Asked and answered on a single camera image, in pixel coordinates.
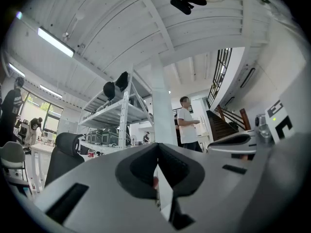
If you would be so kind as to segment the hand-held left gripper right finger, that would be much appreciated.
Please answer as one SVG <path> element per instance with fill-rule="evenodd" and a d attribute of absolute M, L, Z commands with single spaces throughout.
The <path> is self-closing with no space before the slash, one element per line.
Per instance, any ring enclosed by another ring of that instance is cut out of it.
<path fill-rule="evenodd" d="M 173 188 L 171 223 L 161 233 L 258 233 L 267 226 L 267 201 L 262 181 L 267 147 L 260 145 L 250 163 L 159 144 L 188 167 Z"/>

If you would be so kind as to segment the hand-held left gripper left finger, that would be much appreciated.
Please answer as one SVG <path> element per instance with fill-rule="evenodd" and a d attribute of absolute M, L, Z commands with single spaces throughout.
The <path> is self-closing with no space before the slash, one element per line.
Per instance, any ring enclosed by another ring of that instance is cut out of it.
<path fill-rule="evenodd" d="M 74 233 L 174 233 L 156 206 L 156 167 L 179 147 L 153 143 L 88 160 L 45 187 L 35 205 Z"/>

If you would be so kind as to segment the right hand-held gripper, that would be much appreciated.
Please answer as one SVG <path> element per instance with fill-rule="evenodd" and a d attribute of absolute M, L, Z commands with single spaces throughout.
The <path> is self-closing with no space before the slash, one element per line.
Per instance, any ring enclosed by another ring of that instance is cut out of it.
<path fill-rule="evenodd" d="M 255 131 L 265 142 L 278 143 L 295 133 L 311 133 L 311 69 L 303 69 L 285 91 L 255 118 Z M 208 152 L 255 154 L 253 130 L 238 132 L 210 143 Z"/>

